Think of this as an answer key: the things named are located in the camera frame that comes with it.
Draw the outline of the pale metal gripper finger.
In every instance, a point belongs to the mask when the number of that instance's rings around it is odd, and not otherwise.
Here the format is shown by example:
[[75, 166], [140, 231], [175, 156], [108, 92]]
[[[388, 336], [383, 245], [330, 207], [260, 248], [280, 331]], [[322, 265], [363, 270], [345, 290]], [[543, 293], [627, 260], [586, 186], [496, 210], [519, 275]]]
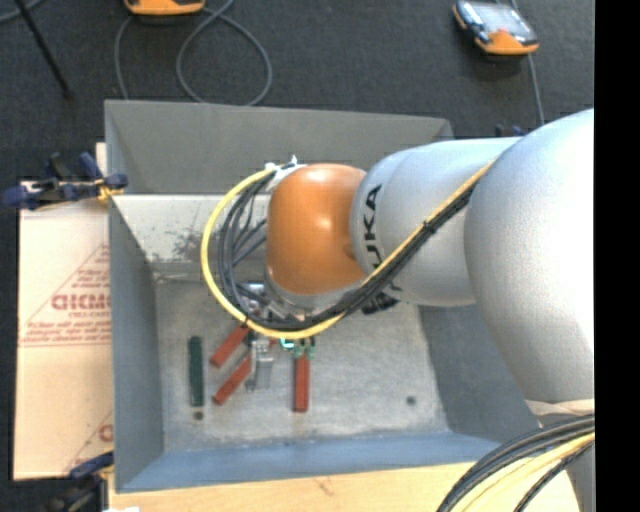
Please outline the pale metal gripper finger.
[[253, 392], [255, 390], [255, 374], [257, 369], [258, 349], [252, 345], [247, 352], [247, 362], [249, 364], [249, 370], [244, 381], [244, 387], [247, 392]]
[[275, 356], [270, 347], [259, 350], [257, 357], [257, 388], [259, 390], [270, 387], [274, 361]]

